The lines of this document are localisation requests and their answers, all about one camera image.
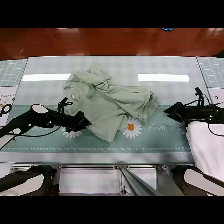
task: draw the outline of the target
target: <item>table surface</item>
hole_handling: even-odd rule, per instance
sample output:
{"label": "table surface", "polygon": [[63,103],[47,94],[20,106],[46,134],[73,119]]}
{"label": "table surface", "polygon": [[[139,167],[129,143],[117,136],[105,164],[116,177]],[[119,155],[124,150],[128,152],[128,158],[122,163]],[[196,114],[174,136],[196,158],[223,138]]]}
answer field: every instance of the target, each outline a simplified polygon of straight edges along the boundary
{"label": "table surface", "polygon": [[[143,125],[145,133],[140,140],[126,139],[119,143],[102,143],[97,137],[84,133],[84,140],[92,144],[76,146],[79,140],[61,140],[60,146],[54,141],[62,135],[41,138],[17,138],[0,152],[0,161],[10,162],[59,162],[59,163],[138,163],[169,164],[192,163],[193,159],[181,127],[163,114],[164,108],[176,102],[188,103],[195,100],[195,87],[208,95],[206,85],[195,57],[154,57],[154,56],[63,56],[29,58],[23,79],[38,74],[70,74],[75,70],[87,70],[93,63],[102,64],[111,74],[114,85],[147,86],[158,97],[158,111]],[[138,82],[139,73],[188,75],[189,82]],[[24,81],[22,80],[14,102],[11,118],[25,112],[31,104],[41,103],[55,108],[64,98],[65,80]]]}

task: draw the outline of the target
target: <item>green mat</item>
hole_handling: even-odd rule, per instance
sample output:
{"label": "green mat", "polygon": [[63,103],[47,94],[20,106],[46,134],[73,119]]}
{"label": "green mat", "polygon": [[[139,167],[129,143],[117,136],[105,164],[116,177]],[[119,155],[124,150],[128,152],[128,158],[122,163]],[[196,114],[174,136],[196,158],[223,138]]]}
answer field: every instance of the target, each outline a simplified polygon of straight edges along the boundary
{"label": "green mat", "polygon": [[[159,106],[144,125],[129,117],[129,130],[119,131],[113,142],[108,143],[85,129],[77,133],[66,133],[60,128],[55,133],[39,138],[17,137],[9,142],[2,152],[41,153],[162,153],[190,152],[184,128],[168,118],[163,111],[169,106]],[[30,106],[13,106],[9,120],[29,110]],[[29,135],[42,135],[54,129],[34,127]]]}

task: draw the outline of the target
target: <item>fabric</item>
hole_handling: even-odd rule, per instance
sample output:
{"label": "fabric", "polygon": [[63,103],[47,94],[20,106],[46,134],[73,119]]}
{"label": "fabric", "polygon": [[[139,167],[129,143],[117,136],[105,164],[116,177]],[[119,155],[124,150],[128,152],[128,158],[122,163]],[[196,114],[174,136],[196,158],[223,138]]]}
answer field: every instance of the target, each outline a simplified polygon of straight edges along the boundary
{"label": "fabric", "polygon": [[[224,125],[210,124],[211,131],[224,135]],[[187,138],[196,167],[207,175],[224,181],[224,138],[212,134],[206,122],[192,122]]]}
{"label": "fabric", "polygon": [[66,81],[64,92],[73,105],[66,112],[83,111],[97,137],[112,142],[118,130],[128,127],[126,114],[146,122],[158,103],[148,88],[111,85],[109,73],[100,65],[77,71]]}

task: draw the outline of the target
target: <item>red-brown wood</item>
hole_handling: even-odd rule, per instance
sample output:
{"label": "red-brown wood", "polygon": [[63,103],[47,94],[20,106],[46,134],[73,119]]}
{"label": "red-brown wood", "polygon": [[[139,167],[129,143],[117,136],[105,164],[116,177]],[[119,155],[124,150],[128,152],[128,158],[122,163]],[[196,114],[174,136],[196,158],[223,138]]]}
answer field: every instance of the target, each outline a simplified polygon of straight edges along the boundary
{"label": "red-brown wood", "polygon": [[224,28],[0,28],[0,60],[58,55],[211,56]]}

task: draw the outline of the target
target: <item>green cloth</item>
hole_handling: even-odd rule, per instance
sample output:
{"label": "green cloth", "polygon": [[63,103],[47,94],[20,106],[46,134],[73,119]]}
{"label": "green cloth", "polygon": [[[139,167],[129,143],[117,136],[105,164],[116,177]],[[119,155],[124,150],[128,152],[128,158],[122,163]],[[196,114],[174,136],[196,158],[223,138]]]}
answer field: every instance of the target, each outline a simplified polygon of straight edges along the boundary
{"label": "green cloth", "polygon": [[146,122],[158,104],[145,87],[111,85],[109,73],[100,65],[88,71],[76,71],[65,82],[64,92],[73,105],[66,113],[83,111],[92,125],[87,127],[97,137],[112,142],[117,131],[128,127],[127,114]]}

